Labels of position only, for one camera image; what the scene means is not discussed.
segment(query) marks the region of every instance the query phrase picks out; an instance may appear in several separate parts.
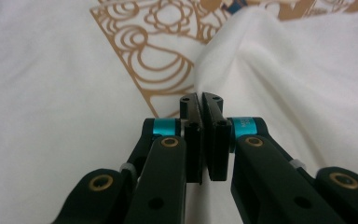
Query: black metal bracket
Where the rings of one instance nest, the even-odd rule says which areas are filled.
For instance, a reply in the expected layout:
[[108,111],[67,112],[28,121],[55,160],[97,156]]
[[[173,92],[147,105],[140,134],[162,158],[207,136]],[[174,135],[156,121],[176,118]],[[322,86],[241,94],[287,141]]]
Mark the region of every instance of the black metal bracket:
[[85,175],[54,223],[184,223],[186,183],[227,179],[245,223],[358,223],[358,174],[323,168],[312,178],[261,118],[223,117],[223,99],[180,99],[179,119],[146,119],[120,171]]

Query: screw hole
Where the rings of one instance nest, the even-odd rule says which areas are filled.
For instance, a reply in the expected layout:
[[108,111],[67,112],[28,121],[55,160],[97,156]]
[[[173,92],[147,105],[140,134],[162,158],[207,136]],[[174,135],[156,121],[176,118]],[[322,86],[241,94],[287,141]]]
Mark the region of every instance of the screw hole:
[[161,144],[165,147],[176,147],[179,144],[179,141],[175,138],[164,138],[162,139]]
[[160,208],[162,208],[164,206],[164,201],[162,201],[161,198],[156,197],[153,198],[149,201],[148,203],[149,208],[153,209],[153,210],[159,210]]
[[248,137],[245,139],[245,142],[252,147],[261,147],[264,144],[261,139],[258,139],[256,137]]
[[89,182],[89,188],[93,191],[101,191],[113,184],[113,177],[110,175],[97,175]]
[[312,203],[310,202],[310,200],[304,198],[304,197],[295,197],[294,199],[295,203],[305,209],[310,209],[312,208]]

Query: white bedsheet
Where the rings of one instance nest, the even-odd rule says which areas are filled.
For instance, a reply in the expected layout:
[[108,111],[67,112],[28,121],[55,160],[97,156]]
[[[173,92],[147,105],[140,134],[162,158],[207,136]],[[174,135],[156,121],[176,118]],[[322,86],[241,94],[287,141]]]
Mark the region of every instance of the white bedsheet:
[[[119,169],[153,117],[92,18],[96,4],[0,1],[0,223],[54,220],[83,175]],[[358,13],[280,24],[243,11],[196,66],[198,91],[221,95],[226,116],[265,118],[311,173],[358,172]],[[241,223],[229,181],[190,185],[187,196],[187,223]]]

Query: brown printed pattern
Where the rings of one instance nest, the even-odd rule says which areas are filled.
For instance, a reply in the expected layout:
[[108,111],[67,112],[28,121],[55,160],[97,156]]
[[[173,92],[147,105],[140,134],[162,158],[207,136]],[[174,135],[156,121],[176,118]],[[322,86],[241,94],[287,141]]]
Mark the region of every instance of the brown printed pattern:
[[203,46],[229,17],[200,3],[101,1],[90,10],[156,117],[175,117],[178,99],[193,91]]

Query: wrinkled white cloth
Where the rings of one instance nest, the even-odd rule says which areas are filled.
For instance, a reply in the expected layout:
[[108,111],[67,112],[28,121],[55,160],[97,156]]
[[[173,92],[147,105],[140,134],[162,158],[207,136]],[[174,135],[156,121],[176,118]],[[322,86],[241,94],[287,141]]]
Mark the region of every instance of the wrinkled white cloth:
[[261,117],[315,175],[358,173],[358,13],[279,22],[234,15],[197,62],[196,89],[225,99],[226,117]]

